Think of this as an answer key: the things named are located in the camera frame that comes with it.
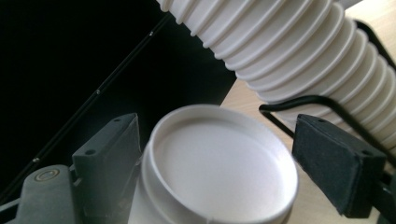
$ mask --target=screw hole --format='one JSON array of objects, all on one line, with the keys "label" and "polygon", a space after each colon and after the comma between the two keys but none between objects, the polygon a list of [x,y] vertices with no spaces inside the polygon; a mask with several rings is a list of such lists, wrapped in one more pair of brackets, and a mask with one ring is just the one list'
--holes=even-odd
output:
[{"label": "screw hole", "polygon": [[95,153],[96,153],[96,150],[94,150],[94,149],[89,149],[89,150],[87,150],[87,151],[85,152],[85,155],[91,156],[91,155],[93,155],[93,154],[95,154]]},{"label": "screw hole", "polygon": [[367,150],[363,150],[361,153],[363,153],[363,155],[366,155],[366,156],[373,156],[373,153],[370,151],[367,151]]}]

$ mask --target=black background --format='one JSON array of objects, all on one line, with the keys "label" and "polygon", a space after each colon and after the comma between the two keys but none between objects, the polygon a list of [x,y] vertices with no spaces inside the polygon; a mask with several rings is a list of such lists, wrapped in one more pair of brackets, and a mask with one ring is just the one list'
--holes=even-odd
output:
[{"label": "black background", "polygon": [[[0,191],[165,15],[155,0],[0,0]],[[163,115],[219,105],[234,81],[172,17],[40,166],[71,165],[74,151],[128,113],[137,113],[144,148]]]}]

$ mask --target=white plastic container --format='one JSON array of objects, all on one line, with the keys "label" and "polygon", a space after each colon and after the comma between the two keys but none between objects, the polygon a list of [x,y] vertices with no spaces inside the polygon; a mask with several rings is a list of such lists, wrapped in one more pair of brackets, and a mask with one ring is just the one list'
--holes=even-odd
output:
[{"label": "white plastic container", "polygon": [[217,105],[163,117],[145,148],[129,224],[284,223],[298,176],[257,120]]}]

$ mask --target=gray plastic part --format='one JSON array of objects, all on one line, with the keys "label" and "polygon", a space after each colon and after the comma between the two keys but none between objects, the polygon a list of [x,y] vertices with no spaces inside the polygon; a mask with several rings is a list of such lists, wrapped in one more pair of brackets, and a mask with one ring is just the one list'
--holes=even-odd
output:
[{"label": "gray plastic part", "polygon": [[106,220],[129,213],[140,157],[136,114],[111,120],[73,154],[84,217]]},{"label": "gray plastic part", "polygon": [[10,223],[79,224],[69,168],[53,165],[25,178],[17,216]]}]

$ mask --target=wooden surface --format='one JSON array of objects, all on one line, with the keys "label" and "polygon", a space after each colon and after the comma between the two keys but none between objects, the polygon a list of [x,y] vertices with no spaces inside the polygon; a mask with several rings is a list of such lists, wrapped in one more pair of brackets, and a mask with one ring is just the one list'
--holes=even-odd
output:
[{"label": "wooden surface", "polygon": [[[396,0],[362,0],[346,10],[349,18],[364,21],[375,31],[390,56],[396,58]],[[259,100],[255,92],[248,89],[245,82],[236,80],[224,99],[222,107],[242,112],[268,126],[291,149],[292,139],[280,131],[259,112]],[[299,192],[289,224],[334,224],[334,223],[376,223],[378,211],[373,209],[369,218],[346,218],[340,216],[320,189],[297,165],[299,172]]]}]

